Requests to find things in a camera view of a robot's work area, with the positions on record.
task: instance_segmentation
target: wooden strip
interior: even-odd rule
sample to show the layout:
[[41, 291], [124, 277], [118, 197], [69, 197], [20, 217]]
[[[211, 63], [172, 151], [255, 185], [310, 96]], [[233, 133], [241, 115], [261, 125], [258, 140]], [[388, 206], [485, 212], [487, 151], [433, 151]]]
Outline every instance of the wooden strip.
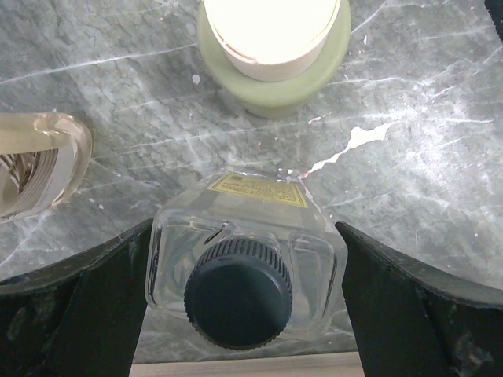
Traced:
[[196, 363], [134, 364], [130, 377], [365, 377], [358, 353]]

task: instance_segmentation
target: green container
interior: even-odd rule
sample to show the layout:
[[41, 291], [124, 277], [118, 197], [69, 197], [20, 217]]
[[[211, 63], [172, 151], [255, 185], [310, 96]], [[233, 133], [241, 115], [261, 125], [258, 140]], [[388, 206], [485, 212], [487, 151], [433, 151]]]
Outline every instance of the green container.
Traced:
[[269, 119], [295, 114], [335, 75], [343, 61], [351, 33], [348, 0], [339, 14], [317, 60], [300, 75], [280, 82], [263, 82], [239, 72], [213, 35], [201, 2], [197, 38], [203, 61], [213, 78], [231, 92], [250, 113]]

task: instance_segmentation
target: marble table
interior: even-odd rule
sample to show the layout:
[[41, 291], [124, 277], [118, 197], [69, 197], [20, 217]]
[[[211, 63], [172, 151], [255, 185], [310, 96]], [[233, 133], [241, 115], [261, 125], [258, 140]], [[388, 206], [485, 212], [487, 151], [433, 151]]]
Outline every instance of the marble table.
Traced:
[[[333, 221], [503, 288], [503, 47], [483, 2], [351, 7], [337, 75], [298, 115], [270, 121], [247, 114], [205, 72], [195, 0], [0, 0], [0, 111], [67, 112], [95, 144], [68, 203], [0, 226], [0, 279], [117, 236], [230, 164], [311, 171], [305, 182]], [[355, 127], [381, 127], [383, 140], [332, 158]], [[247, 353], [209, 346], [185, 321], [148, 311], [135, 360], [355, 347], [343, 306], [323, 339]]]

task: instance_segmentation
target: black bottle cap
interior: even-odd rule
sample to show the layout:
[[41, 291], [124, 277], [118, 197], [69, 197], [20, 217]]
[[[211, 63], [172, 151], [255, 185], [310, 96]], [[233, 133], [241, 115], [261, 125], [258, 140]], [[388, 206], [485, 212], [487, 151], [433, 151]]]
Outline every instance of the black bottle cap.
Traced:
[[245, 238], [206, 250], [185, 286], [195, 329], [217, 346], [250, 350], [283, 331], [292, 313], [292, 285], [281, 256]]

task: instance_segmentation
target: gray marble surface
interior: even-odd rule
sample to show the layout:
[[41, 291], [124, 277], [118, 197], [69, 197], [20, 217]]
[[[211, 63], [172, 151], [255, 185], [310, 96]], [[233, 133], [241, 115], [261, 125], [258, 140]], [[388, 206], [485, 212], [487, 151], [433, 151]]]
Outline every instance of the gray marble surface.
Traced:
[[[387, 124], [383, 141], [305, 179], [316, 200], [334, 221], [503, 288], [503, 48], [483, 2], [352, 0], [351, 11], [337, 75], [298, 115], [269, 121], [205, 73], [195, 0], [0, 0], [0, 111], [67, 112], [95, 144], [68, 203], [0, 226], [0, 279], [117, 236], [216, 167], [302, 174], [343, 151], [356, 126]], [[343, 306], [323, 339], [248, 353], [148, 311], [135, 360], [354, 349]]]

